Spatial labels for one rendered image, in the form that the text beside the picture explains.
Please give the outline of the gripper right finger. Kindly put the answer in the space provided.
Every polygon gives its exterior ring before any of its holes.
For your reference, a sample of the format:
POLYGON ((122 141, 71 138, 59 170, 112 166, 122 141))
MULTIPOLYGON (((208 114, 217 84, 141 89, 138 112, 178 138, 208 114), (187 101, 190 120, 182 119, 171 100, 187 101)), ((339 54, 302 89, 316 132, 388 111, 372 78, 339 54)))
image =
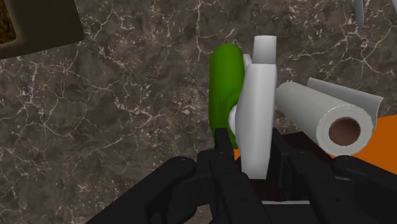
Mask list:
POLYGON ((397 224, 397 175, 352 156, 331 158, 309 138, 272 133, 268 176, 285 200, 307 200, 318 224, 397 224))

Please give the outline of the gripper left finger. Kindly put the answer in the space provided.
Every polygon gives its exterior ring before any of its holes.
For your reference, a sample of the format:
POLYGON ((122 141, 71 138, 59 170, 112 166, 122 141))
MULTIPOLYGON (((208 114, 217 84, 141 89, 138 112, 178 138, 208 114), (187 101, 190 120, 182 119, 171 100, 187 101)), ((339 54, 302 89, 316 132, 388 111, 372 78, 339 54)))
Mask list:
POLYGON ((272 224, 247 175, 237 167, 225 128, 197 159, 173 157, 87 224, 185 224, 209 204, 209 224, 272 224))

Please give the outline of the green spray bottle white trigger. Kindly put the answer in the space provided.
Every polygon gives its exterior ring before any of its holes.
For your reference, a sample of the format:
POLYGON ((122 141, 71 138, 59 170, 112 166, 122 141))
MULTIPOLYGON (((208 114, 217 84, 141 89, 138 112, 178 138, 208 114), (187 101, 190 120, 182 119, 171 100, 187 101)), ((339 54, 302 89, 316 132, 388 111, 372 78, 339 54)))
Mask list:
POLYGON ((209 64, 209 124, 226 129, 251 179, 266 179, 277 84, 276 36, 255 36, 252 54, 223 43, 209 64))

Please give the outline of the white paper towel roll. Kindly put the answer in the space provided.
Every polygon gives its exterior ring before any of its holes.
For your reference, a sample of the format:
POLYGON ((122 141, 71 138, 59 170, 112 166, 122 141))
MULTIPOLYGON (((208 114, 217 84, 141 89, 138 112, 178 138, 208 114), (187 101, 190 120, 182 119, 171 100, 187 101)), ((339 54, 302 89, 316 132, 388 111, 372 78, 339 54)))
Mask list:
POLYGON ((309 78, 306 85, 281 84, 275 105, 323 151, 333 156, 360 152, 377 125, 383 97, 309 78))

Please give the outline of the pale grey thin object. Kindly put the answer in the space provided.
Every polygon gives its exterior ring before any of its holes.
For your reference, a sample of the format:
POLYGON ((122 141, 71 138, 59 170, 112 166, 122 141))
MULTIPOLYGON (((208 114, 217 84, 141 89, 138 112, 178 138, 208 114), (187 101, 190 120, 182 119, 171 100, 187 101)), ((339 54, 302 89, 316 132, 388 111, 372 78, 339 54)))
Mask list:
POLYGON ((362 27, 365 21, 363 0, 354 0, 356 23, 362 27))

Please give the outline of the dark olive square planter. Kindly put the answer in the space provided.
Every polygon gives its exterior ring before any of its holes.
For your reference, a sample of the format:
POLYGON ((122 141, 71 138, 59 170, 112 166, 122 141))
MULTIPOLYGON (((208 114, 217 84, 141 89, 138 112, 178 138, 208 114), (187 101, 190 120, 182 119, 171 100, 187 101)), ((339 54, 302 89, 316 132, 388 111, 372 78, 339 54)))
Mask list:
POLYGON ((75 0, 3 0, 16 38, 0 44, 0 59, 84 40, 75 0))

